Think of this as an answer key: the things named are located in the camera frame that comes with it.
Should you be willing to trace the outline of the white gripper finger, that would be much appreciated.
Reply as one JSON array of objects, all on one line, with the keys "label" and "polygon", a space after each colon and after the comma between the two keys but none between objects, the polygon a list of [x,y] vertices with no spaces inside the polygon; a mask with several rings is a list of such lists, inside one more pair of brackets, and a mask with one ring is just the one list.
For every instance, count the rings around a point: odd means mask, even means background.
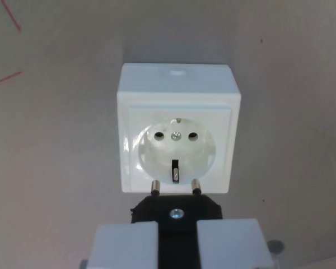
[{"label": "white gripper finger", "polygon": [[199,220],[201,268],[274,268],[256,219]]},{"label": "white gripper finger", "polygon": [[100,225],[80,268],[158,268],[158,223]]}]

